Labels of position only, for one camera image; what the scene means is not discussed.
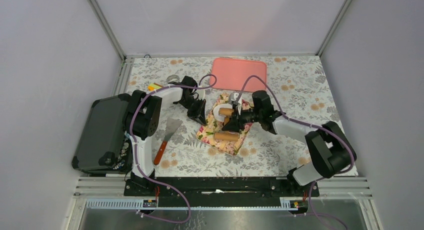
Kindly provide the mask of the wooden double-ended roller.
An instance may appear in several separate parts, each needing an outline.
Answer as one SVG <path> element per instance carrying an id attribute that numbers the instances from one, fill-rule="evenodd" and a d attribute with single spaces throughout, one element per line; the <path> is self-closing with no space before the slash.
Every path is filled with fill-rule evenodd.
<path id="1" fill-rule="evenodd" d="M 232 116 L 235 113 L 235 110 L 229 106 L 217 106 L 213 109 L 213 116 L 215 120 L 222 123 L 222 128 L 218 132 L 215 132 L 213 137 L 216 141 L 230 141 L 236 142 L 240 138 L 240 133 L 238 130 L 229 130 L 227 125 L 232 120 Z"/>

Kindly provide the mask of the metal scraper red handle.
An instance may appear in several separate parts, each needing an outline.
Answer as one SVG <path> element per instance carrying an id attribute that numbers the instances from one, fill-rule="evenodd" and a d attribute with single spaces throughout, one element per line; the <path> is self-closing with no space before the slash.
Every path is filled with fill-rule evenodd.
<path id="1" fill-rule="evenodd" d="M 165 149 L 167 147 L 167 144 L 171 137 L 174 135 L 174 133 L 178 130 L 178 128 L 182 125 L 183 121 L 179 119 L 173 119 L 168 118 L 166 122 L 166 128 L 165 128 L 165 136 L 163 138 L 163 141 L 159 147 L 159 150 L 153 160 L 153 164 L 156 166 L 161 162 L 162 156 L 165 152 Z"/>

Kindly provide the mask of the pink plastic tray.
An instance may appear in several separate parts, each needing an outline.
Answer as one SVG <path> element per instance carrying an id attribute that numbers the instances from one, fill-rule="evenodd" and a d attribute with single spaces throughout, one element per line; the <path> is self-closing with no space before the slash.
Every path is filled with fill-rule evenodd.
<path id="1" fill-rule="evenodd" d="M 263 61 L 219 57 L 212 62 L 211 74 L 217 78 L 215 89 L 240 91 L 248 77 L 267 81 L 267 64 Z"/>

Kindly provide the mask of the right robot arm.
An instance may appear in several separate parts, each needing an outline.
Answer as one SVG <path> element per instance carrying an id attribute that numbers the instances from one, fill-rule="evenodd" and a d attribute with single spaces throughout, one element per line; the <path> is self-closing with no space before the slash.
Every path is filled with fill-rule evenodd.
<path id="1" fill-rule="evenodd" d="M 259 123 L 262 129 L 300 141 L 307 146 L 311 161 L 289 171 L 287 191 L 301 195 L 307 185 L 320 179 L 329 179 L 352 167 L 357 155 L 345 134 L 334 121 L 315 125 L 290 118 L 274 108 L 271 97 L 264 90 L 252 93 L 253 106 L 242 108 L 239 93 L 232 93 L 228 103 L 213 109 L 214 117 L 223 122 L 227 134 L 241 133 L 249 124 Z"/>

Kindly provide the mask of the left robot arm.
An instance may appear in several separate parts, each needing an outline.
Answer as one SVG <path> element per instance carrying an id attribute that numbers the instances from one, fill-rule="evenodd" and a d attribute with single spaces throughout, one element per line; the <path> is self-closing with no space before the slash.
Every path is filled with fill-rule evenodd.
<path id="1" fill-rule="evenodd" d="M 160 124 L 161 110 L 179 104 L 187 109 L 187 117 L 202 126 L 207 124 L 205 116 L 205 87 L 201 87 L 190 76 L 182 82 L 172 81 L 153 91 L 134 90 L 123 118 L 125 131 L 132 144 L 133 164 L 130 179 L 144 196 L 155 190 L 154 161 L 152 159 L 152 137 Z"/>

